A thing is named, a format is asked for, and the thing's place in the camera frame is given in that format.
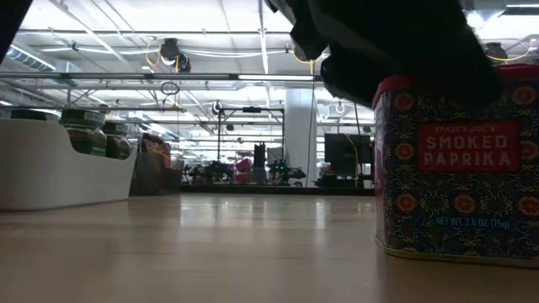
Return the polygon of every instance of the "smoked paprika tin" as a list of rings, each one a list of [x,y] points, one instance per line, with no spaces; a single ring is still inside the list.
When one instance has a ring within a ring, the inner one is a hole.
[[[539,66],[497,67],[504,95],[480,113],[410,77],[379,87],[379,241],[413,253],[539,259]]]

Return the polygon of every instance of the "wooden floor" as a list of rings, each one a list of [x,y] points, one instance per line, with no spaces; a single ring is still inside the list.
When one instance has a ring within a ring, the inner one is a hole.
[[[538,302],[536,270],[386,256],[373,202],[183,194],[0,214],[0,302]]]

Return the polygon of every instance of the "red label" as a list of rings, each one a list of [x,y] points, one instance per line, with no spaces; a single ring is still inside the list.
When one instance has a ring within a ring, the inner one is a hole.
[[[520,167],[516,122],[423,124],[419,170],[516,172]]]

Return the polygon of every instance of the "column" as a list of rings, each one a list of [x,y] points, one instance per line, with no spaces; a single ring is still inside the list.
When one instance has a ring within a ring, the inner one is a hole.
[[[307,174],[304,187],[315,187],[317,176],[317,111],[311,89],[289,89],[285,99],[285,155],[291,167]]]

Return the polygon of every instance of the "white tray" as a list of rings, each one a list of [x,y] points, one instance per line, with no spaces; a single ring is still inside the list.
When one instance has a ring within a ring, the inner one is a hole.
[[[0,210],[127,199],[135,160],[135,151],[125,160],[79,153],[50,121],[0,120]]]

